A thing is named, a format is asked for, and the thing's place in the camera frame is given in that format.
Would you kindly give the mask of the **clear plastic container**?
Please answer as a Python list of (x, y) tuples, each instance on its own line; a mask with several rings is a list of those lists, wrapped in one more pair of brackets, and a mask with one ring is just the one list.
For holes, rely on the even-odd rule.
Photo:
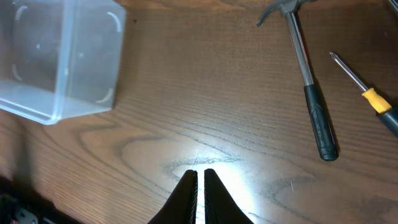
[(1, 0), (1, 109), (45, 125), (111, 110), (125, 20), (115, 0)]

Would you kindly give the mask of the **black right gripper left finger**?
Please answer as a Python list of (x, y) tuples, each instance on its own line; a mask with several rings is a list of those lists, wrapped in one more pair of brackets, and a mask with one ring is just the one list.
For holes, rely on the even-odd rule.
[(197, 171), (187, 170), (164, 206), (148, 224), (195, 224), (197, 197)]

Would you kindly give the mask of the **claw hammer black handle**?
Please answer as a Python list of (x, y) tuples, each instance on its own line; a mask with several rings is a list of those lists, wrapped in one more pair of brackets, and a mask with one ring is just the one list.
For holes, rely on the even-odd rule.
[(305, 2), (309, 2), (309, 0), (273, 1), (265, 8), (256, 25), (261, 26), (265, 18), (276, 10), (280, 11), (282, 16), (285, 17), (296, 58), (302, 72), (303, 90), (319, 155), (322, 160), (330, 162), (337, 160), (339, 157), (338, 144), (335, 141), (335, 132), (323, 93), (312, 73), (297, 17), (299, 7)]

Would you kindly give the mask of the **screwdriver yellow black handle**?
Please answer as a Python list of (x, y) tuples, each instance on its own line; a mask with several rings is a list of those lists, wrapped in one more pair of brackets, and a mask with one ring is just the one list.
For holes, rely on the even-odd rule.
[(338, 54), (329, 52), (330, 57), (349, 75), (355, 84), (361, 89), (362, 96), (367, 99), (371, 107), (376, 111), (376, 116), (388, 130), (397, 137), (397, 106), (392, 106), (374, 88), (368, 87), (360, 79), (346, 62)]

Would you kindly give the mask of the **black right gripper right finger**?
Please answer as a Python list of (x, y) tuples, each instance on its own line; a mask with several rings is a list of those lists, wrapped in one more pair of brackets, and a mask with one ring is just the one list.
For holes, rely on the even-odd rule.
[(205, 223), (253, 224), (237, 206), (213, 169), (205, 170)]

